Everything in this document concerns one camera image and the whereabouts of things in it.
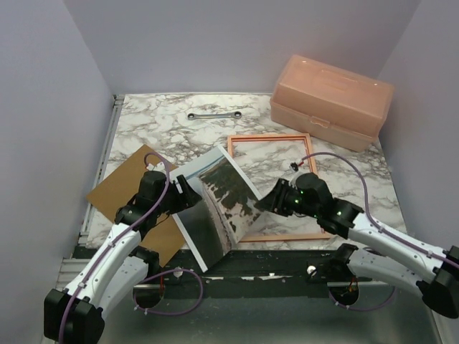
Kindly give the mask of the landscape photo print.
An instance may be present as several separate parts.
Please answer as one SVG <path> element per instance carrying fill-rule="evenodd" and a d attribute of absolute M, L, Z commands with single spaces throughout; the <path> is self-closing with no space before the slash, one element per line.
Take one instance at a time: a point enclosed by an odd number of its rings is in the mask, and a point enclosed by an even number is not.
<path fill-rule="evenodd" d="M 201 271 L 206 272 L 253 228 L 260 192 L 220 145 L 171 172 L 183 176 L 201 200 L 173 215 Z"/>

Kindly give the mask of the red wooden picture frame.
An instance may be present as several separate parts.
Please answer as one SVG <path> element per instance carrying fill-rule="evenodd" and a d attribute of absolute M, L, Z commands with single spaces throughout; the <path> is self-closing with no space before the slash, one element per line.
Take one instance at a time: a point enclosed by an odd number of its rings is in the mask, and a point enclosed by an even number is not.
<path fill-rule="evenodd" d="M 234 143 L 274 141 L 301 141 L 304 144 L 306 155 L 308 156 L 313 153 L 311 137 L 307 133 L 229 135 L 227 137 L 227 152 L 231 157 L 234 155 Z M 269 206 L 268 210 L 273 210 L 279 215 L 292 215 L 292 211 L 287 212 L 287 206 L 293 206 L 291 210 L 294 210 L 295 207 L 293 203 L 301 205 L 301 194 L 298 191 L 294 191 L 294 188 L 289 186 L 287 181 L 281 181 L 276 184 L 273 193 L 268 194 L 268 200 L 270 201 L 269 203 L 264 203 L 264 205 Z M 241 239 L 241 242 L 313 241 L 322 239 L 328 240 L 331 237 L 332 235 L 325 231 L 305 234 L 253 234 L 246 235 Z"/>

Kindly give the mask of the brown cardboard backing board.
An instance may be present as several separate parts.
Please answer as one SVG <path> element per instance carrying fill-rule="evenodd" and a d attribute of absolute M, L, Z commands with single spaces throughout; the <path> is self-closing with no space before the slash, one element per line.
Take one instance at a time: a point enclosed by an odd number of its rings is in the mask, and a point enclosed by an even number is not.
<path fill-rule="evenodd" d="M 85 246 L 98 249 L 105 241 L 115 219 L 116 211 L 125 206 L 137 193 L 141 177 L 146 172 L 144 156 L 153 149 L 142 145 L 135 153 L 121 160 L 119 167 L 110 167 L 104 180 L 88 195 L 88 202 L 95 207 Z M 184 238 L 171 216 L 158 218 L 140 245 L 159 253 L 159 264 L 165 267 L 185 244 Z"/>

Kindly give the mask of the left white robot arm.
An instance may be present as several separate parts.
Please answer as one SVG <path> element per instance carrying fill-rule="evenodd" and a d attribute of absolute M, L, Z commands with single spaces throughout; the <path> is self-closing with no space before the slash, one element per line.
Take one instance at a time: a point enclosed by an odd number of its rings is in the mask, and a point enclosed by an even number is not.
<path fill-rule="evenodd" d="M 44 299 L 44 336 L 57 343 L 97 343 L 113 308 L 138 283 L 159 281 L 159 254 L 141 247 L 163 215 L 197 205 L 202 197 L 183 175 L 147 171 L 138 192 L 119 208 L 108 237 L 83 270 Z"/>

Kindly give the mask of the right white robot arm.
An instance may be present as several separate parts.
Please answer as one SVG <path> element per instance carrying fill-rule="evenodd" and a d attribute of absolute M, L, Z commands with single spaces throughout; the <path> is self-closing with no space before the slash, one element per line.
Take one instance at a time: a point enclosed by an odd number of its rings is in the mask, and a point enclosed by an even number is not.
<path fill-rule="evenodd" d="M 255 206 L 284 217 L 312 217 L 324 231 L 347 240 L 324 263 L 313 264 L 311 281 L 378 280 L 420 297 L 444 317 L 458 318 L 456 246 L 444 250 L 370 220 L 363 208 L 332 196 L 314 173 L 301 174 L 294 182 L 278 179 Z"/>

